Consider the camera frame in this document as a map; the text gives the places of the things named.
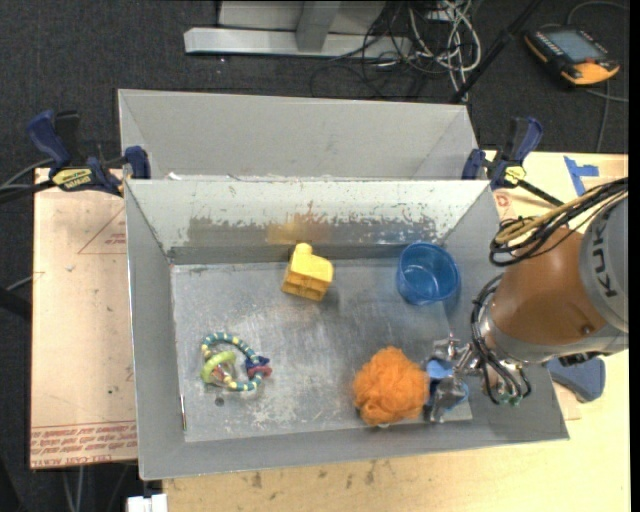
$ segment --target yellow toy block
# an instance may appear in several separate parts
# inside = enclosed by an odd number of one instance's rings
[[[309,244],[296,245],[287,266],[282,291],[320,301],[333,281],[331,262],[313,254]]]

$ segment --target blue cup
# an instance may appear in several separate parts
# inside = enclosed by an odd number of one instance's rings
[[[442,247],[414,242],[400,254],[396,286],[410,304],[424,306],[448,299],[459,285],[456,262]]]

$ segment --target blue tape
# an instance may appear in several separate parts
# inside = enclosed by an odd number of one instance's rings
[[[573,188],[576,190],[576,194],[581,196],[585,193],[584,184],[582,183],[583,176],[600,176],[600,170],[595,165],[578,165],[575,160],[569,157],[564,157],[564,163],[569,171],[569,176],[573,182]]]

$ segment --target metal stand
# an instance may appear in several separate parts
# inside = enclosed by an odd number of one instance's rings
[[[289,55],[301,57],[337,57],[350,52],[357,52],[363,46],[363,37],[368,27],[362,27],[358,33],[330,33],[340,16],[341,2],[315,1],[303,2],[302,11],[292,30],[264,29],[269,23],[265,15],[264,25],[260,21],[247,23],[251,28],[192,28],[185,32],[185,50],[187,54],[253,54],[253,55]],[[377,17],[381,8],[377,5],[365,6],[373,16]],[[246,15],[254,16],[258,9],[247,9]],[[289,26],[290,22],[282,22],[280,26]],[[409,41],[396,38],[396,44],[403,50]],[[385,52],[396,52],[397,49],[389,37],[381,38],[369,45],[364,52],[365,58],[377,58]]]

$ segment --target yellow device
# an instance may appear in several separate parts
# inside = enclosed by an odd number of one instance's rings
[[[93,183],[93,171],[86,167],[65,167],[51,178],[56,185],[72,190],[81,185]]]
[[[620,64],[584,30],[570,25],[526,32],[524,41],[555,76],[574,86],[593,85],[614,76]]]

